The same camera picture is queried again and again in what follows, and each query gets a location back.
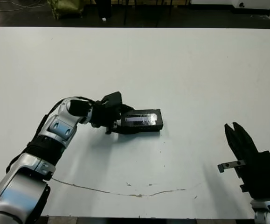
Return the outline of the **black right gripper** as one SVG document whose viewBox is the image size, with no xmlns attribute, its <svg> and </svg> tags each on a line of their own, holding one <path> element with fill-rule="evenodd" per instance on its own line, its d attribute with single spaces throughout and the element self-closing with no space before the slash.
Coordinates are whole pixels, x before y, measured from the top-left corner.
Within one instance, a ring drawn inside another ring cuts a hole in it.
<svg viewBox="0 0 270 224">
<path fill-rule="evenodd" d="M 233 168 L 242 179 L 242 192 L 248 192 L 255 200 L 270 199 L 270 152 L 258 152 L 247 131 L 237 122 L 233 122 L 233 127 L 234 130 L 225 124 L 224 130 L 228 145 L 237 160 L 217 165 L 219 172 Z"/>
</svg>

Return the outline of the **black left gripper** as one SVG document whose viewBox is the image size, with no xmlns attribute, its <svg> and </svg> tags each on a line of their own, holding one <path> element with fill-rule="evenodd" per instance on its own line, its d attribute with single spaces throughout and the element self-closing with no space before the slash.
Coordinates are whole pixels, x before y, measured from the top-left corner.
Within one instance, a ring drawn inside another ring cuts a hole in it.
<svg viewBox="0 0 270 224">
<path fill-rule="evenodd" d="M 120 120 L 121 115 L 133 110 L 133 107 L 122 104 L 120 100 L 96 101 L 92 107 L 90 123 L 95 128 L 106 127 L 105 134 L 109 135 L 115 128 L 116 122 Z M 125 134 L 125 128 L 118 126 L 117 133 Z"/>
</svg>

